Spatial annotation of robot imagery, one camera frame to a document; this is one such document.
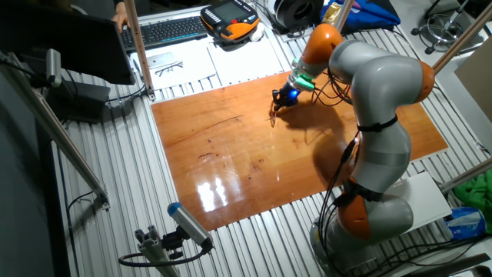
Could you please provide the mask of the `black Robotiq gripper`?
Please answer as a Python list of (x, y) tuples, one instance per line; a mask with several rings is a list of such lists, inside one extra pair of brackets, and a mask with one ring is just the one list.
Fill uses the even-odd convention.
[(277, 113), (283, 108), (294, 106), (298, 103), (300, 91), (288, 82), (280, 89), (272, 91), (271, 112)]

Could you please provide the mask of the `person's hand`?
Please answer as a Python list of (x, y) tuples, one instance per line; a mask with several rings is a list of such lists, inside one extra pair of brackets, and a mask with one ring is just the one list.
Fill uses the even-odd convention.
[(128, 15), (126, 11), (126, 6), (123, 0), (114, 0), (115, 4), (115, 15), (112, 17), (112, 21), (118, 26), (120, 33), (123, 32), (125, 25), (130, 26), (128, 23)]

